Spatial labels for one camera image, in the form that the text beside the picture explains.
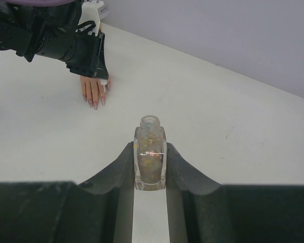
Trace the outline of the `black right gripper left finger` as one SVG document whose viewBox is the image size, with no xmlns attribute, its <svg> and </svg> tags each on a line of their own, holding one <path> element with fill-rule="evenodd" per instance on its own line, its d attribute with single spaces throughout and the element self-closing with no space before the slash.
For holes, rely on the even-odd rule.
<svg viewBox="0 0 304 243">
<path fill-rule="evenodd" d="M 133 143 L 82 182 L 0 182 L 0 242 L 131 242 Z"/>
</svg>

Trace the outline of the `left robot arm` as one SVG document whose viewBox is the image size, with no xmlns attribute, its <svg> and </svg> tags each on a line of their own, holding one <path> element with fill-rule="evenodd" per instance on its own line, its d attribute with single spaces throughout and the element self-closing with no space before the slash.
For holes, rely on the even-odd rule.
<svg viewBox="0 0 304 243">
<path fill-rule="evenodd" d="M 0 51 L 62 61 L 70 72 L 108 80 L 103 1 L 0 1 Z"/>
</svg>

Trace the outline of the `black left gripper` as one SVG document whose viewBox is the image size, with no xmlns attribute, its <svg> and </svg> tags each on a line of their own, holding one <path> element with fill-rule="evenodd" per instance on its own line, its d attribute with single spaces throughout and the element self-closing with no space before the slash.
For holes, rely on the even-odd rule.
<svg viewBox="0 0 304 243">
<path fill-rule="evenodd" d="M 85 77 L 108 79 L 104 56 L 105 34 L 103 32 L 100 32 L 98 36 L 75 34 L 74 37 L 74 53 L 69 60 L 65 61 L 70 72 Z"/>
</svg>

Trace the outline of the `clear nail polish bottle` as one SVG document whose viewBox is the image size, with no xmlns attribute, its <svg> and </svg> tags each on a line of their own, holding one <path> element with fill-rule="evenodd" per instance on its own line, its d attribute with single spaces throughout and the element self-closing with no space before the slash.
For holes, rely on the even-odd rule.
<svg viewBox="0 0 304 243">
<path fill-rule="evenodd" d="M 163 190 L 166 186 L 167 141 L 158 117 L 144 116 L 134 134 L 135 188 Z"/>
</svg>

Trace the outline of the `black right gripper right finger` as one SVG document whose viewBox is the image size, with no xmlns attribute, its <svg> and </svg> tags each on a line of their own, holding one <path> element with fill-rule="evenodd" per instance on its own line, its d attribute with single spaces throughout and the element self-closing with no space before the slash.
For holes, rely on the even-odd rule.
<svg viewBox="0 0 304 243">
<path fill-rule="evenodd" d="M 167 145 L 171 242 L 304 242 L 304 185 L 222 185 Z"/>
</svg>

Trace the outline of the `mannequin hand with painted nails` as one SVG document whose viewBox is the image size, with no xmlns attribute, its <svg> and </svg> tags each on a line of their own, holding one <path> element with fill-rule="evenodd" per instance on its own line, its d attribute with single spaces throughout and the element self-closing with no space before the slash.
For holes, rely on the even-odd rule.
<svg viewBox="0 0 304 243">
<path fill-rule="evenodd" d="M 97 110 L 99 103 L 102 105 L 106 101 L 106 93 L 103 90 L 103 86 L 100 83 L 100 79 L 89 78 L 80 76 L 82 96 L 90 107 Z M 108 79 L 108 90 L 110 90 L 110 79 Z"/>
</svg>

